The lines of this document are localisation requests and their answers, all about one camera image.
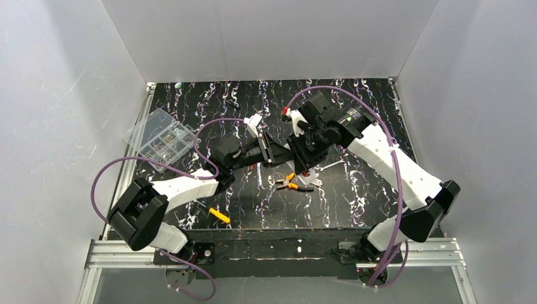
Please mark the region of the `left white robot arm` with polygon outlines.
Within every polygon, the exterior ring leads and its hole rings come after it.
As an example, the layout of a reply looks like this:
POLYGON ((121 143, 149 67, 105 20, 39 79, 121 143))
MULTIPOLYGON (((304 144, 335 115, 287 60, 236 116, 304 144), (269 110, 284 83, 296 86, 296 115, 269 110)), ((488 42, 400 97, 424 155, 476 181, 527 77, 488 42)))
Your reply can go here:
POLYGON ((180 228, 165 223, 169 211, 225 191, 235 181, 235 170, 257 163, 272 167, 292 159, 289 147, 274 141, 266 132, 246 144, 234 136, 224 136, 210 146, 209 163, 191 177, 154 183, 135 179, 106 219, 133 251, 150 246, 179 253, 189 238, 180 228))

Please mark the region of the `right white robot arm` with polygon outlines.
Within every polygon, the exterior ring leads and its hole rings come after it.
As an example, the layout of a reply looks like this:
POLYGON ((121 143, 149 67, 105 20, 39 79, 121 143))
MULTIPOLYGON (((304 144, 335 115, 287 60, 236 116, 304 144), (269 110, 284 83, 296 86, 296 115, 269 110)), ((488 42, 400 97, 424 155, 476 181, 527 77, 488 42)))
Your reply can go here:
POLYGON ((331 146, 362 159, 396 189, 396 215, 373 226, 361 239, 360 253, 376 256, 408 240, 425 242, 446 217, 460 194, 454 180, 442 181, 421 168, 393 141, 387 125, 360 98, 355 106, 338 108, 321 93, 299 108, 294 96, 282 110, 293 131, 287 144, 294 154, 297 173, 309 172, 321 162, 331 146))

